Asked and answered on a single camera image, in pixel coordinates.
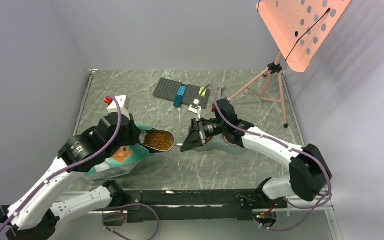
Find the green pet food bag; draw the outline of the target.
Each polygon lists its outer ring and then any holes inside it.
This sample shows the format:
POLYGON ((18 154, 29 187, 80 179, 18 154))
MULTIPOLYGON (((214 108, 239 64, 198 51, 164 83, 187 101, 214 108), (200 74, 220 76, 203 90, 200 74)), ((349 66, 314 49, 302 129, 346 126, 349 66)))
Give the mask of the green pet food bag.
POLYGON ((94 166, 82 179, 95 182, 128 175, 138 164, 152 154, 140 144, 120 147, 110 158, 94 166))

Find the metal food scoop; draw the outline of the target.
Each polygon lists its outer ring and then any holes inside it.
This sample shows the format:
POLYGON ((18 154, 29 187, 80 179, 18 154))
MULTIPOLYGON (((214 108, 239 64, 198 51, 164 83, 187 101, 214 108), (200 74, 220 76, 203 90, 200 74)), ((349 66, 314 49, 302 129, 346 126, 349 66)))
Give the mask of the metal food scoop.
POLYGON ((152 153, 163 153, 174 147, 182 147, 183 143, 177 142, 172 132, 167 130, 143 130, 139 137, 140 144, 152 153))

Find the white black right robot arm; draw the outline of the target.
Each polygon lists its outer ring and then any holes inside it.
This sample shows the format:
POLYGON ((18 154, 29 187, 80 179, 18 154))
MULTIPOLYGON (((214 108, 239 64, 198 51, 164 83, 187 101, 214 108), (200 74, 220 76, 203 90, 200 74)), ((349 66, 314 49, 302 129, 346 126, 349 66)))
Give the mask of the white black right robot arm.
POLYGON ((252 150, 281 164, 289 174, 279 178, 269 177, 256 189, 255 199, 262 208, 289 196, 311 202, 323 194, 324 188, 330 193, 332 174, 317 146, 286 142, 239 119, 228 98, 217 100, 214 107, 215 118, 191 120, 181 152, 219 150, 240 155, 252 150))

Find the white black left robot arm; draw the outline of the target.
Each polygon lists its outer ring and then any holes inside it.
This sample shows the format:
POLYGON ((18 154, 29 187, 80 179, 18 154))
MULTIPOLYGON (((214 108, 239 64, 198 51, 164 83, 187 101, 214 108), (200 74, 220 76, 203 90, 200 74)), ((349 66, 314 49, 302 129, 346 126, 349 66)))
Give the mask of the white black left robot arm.
POLYGON ((45 174, 20 200, 0 206, 0 231, 9 240, 47 240, 61 223, 98 209, 119 209, 127 196, 113 180, 91 193, 66 201, 58 199, 117 150, 138 144, 140 133, 132 114, 112 112, 96 126, 72 136, 45 174))

